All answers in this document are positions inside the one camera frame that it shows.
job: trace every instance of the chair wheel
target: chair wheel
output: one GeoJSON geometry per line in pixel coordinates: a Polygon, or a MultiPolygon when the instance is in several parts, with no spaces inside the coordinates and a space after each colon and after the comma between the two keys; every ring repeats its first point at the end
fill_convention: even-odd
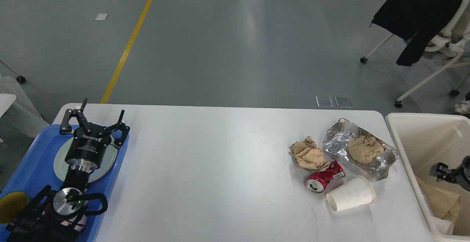
{"type": "Polygon", "coordinates": [[[450,96],[455,97],[460,94],[460,90],[454,90],[452,89],[449,93],[450,96]]]}
{"type": "Polygon", "coordinates": [[[395,101],[395,107],[396,108],[402,108],[403,107],[403,101],[395,101]]]}
{"type": "Polygon", "coordinates": [[[17,76],[17,82],[23,84],[26,82],[26,78],[23,76],[17,76]]]}
{"type": "Polygon", "coordinates": [[[363,64],[365,64],[367,62],[367,60],[369,60],[369,59],[366,58],[366,57],[362,57],[361,59],[359,59],[359,61],[363,64]]]}

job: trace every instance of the trash bin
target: trash bin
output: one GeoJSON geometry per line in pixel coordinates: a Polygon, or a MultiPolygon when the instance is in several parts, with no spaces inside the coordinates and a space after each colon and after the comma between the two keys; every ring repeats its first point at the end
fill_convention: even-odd
{"type": "Polygon", "coordinates": [[[458,115],[390,113],[386,121],[430,232],[438,241],[470,242],[470,192],[429,176],[431,166],[437,162],[453,169],[470,155],[470,120],[458,115]],[[463,196],[453,235],[444,235],[435,227],[415,175],[431,186],[463,196]]]}

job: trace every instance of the white paper cup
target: white paper cup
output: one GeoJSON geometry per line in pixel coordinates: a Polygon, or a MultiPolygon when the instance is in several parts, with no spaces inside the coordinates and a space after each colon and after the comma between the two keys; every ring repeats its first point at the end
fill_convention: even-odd
{"type": "Polygon", "coordinates": [[[436,225],[439,232],[445,235],[452,235],[453,232],[453,222],[433,217],[433,222],[436,225]]]}
{"type": "Polygon", "coordinates": [[[376,192],[366,178],[357,176],[326,195],[333,211],[367,205],[376,201],[376,192]]]}

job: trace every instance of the aluminum foil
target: aluminum foil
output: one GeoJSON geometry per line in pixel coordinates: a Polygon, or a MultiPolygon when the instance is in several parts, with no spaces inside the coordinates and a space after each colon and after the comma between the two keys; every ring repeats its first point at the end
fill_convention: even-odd
{"type": "Polygon", "coordinates": [[[325,139],[323,140],[325,153],[357,175],[372,181],[383,180],[388,176],[390,166],[398,160],[397,150],[375,137],[386,148],[386,151],[367,164],[360,163],[351,158],[346,151],[346,147],[350,139],[361,135],[375,137],[361,127],[351,123],[351,121],[341,118],[338,120],[338,123],[335,123],[326,132],[325,139]]]}

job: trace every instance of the chair leg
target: chair leg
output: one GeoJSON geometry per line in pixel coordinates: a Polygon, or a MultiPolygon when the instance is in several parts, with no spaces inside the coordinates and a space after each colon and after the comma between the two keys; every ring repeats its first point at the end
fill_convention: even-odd
{"type": "Polygon", "coordinates": [[[459,83],[459,85],[457,86],[457,88],[455,89],[452,89],[450,91],[450,96],[452,97],[455,97],[457,95],[460,94],[460,88],[462,88],[463,84],[465,83],[465,81],[467,81],[467,79],[470,77],[470,72],[465,76],[465,78],[463,78],[463,80],[459,83]]]}
{"type": "Polygon", "coordinates": [[[409,91],[407,91],[406,93],[404,93],[403,95],[398,97],[398,99],[395,101],[395,106],[397,108],[401,108],[403,106],[402,101],[403,101],[404,98],[408,97],[411,93],[414,93],[417,89],[421,88],[423,85],[428,83],[428,81],[435,78],[435,76],[439,75],[441,72],[448,69],[455,61],[457,61],[462,56],[462,54],[463,54],[463,49],[459,48],[459,50],[457,51],[457,55],[455,55],[455,57],[453,57],[447,64],[443,65],[442,68],[440,68],[439,70],[436,70],[434,73],[429,75],[427,78],[422,80],[420,83],[416,84],[409,91]]]}
{"type": "Polygon", "coordinates": [[[367,62],[367,60],[374,54],[377,50],[379,50],[383,45],[385,45],[392,37],[394,36],[393,33],[390,33],[385,39],[382,40],[381,43],[379,43],[369,54],[366,56],[362,57],[359,61],[363,64],[367,62]]]}
{"type": "Polygon", "coordinates": [[[16,71],[14,68],[10,67],[7,63],[5,63],[3,60],[0,59],[0,63],[3,64],[3,66],[7,67],[9,70],[11,70],[13,73],[17,75],[16,80],[22,84],[26,82],[26,78],[23,77],[18,71],[16,71]]]}

